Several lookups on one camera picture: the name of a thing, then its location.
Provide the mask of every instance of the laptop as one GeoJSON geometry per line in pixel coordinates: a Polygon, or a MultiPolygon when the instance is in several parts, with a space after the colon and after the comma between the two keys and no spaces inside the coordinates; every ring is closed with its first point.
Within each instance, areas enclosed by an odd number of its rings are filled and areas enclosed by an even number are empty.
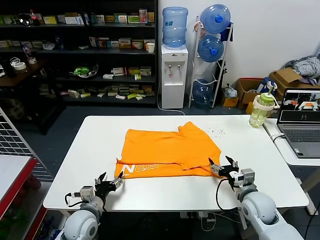
{"type": "Polygon", "coordinates": [[[287,88],[277,126],[298,158],[320,159],[320,88],[287,88]]]}

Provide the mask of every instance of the water bottle rack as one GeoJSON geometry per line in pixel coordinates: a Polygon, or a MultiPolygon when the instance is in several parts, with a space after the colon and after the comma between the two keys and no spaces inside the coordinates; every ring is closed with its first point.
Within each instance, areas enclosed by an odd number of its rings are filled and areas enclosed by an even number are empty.
{"type": "Polygon", "coordinates": [[[198,44],[199,44],[199,39],[200,39],[200,35],[201,35],[201,31],[204,28],[203,25],[201,24],[201,22],[199,21],[199,17],[196,17],[196,23],[197,24],[197,30],[194,31],[194,40],[193,40],[193,60],[192,60],[192,75],[191,75],[191,79],[190,79],[190,93],[189,93],[189,108],[191,107],[191,101],[194,100],[193,98],[193,94],[192,94],[192,90],[193,90],[193,86],[194,86],[194,82],[197,81],[198,83],[202,84],[202,85],[213,85],[214,83],[216,83],[216,87],[215,89],[213,89],[214,91],[214,95],[213,95],[213,102],[212,102],[212,106],[211,108],[213,109],[215,107],[215,102],[216,102],[216,98],[217,98],[217,93],[218,93],[218,89],[219,89],[219,85],[220,85],[220,81],[221,81],[221,77],[222,77],[222,73],[224,72],[224,68],[225,68],[225,62],[226,62],[226,52],[227,52],[227,47],[229,45],[230,39],[231,39],[231,35],[234,29],[234,24],[231,23],[230,27],[227,27],[227,29],[230,29],[229,34],[228,34],[228,38],[224,47],[224,53],[223,53],[223,57],[222,57],[222,65],[219,64],[219,61],[216,61],[214,63],[216,63],[219,67],[220,67],[220,73],[219,73],[219,77],[218,79],[216,79],[215,74],[213,72],[211,72],[212,75],[212,81],[209,83],[201,83],[200,81],[198,81],[196,79],[196,75],[198,74],[203,74],[205,73],[205,71],[197,71],[197,61],[196,59],[199,58],[200,56],[198,54],[198,44]]]}

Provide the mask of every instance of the water jug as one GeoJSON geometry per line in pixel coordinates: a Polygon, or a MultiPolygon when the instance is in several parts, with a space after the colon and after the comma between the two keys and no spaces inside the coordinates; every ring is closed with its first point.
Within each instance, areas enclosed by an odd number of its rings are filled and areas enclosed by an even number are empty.
{"type": "Polygon", "coordinates": [[[270,93],[262,93],[255,96],[253,100],[253,109],[249,118],[249,124],[254,128],[259,128],[264,124],[267,117],[269,117],[273,109],[278,109],[280,106],[275,97],[270,93]]]}
{"type": "Polygon", "coordinates": [[[166,7],[163,15],[163,44],[178,48],[186,44],[188,9],[180,6],[166,7]]]}
{"type": "Polygon", "coordinates": [[[193,82],[192,96],[196,104],[200,106],[211,106],[214,99],[214,92],[206,80],[198,79],[193,82]]]}
{"type": "Polygon", "coordinates": [[[231,15],[229,9],[222,4],[215,4],[207,7],[200,17],[204,28],[211,34],[219,34],[230,24],[231,15]]]}
{"type": "Polygon", "coordinates": [[[222,41],[212,35],[205,35],[199,40],[198,54],[208,63],[218,61],[224,54],[224,49],[222,41]]]}

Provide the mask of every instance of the laptop keyboard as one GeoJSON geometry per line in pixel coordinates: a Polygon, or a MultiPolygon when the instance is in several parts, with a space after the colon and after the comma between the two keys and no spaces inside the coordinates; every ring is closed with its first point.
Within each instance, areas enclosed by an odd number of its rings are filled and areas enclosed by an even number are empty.
{"type": "Polygon", "coordinates": [[[293,143],[320,143],[320,129],[284,129],[293,143]]]}

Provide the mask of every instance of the tape roll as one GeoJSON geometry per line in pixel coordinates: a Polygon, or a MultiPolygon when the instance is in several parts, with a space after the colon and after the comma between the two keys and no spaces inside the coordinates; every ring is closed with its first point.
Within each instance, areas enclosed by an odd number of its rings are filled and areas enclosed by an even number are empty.
{"type": "Polygon", "coordinates": [[[13,67],[15,70],[23,70],[27,67],[27,65],[24,62],[18,62],[13,67]]]}

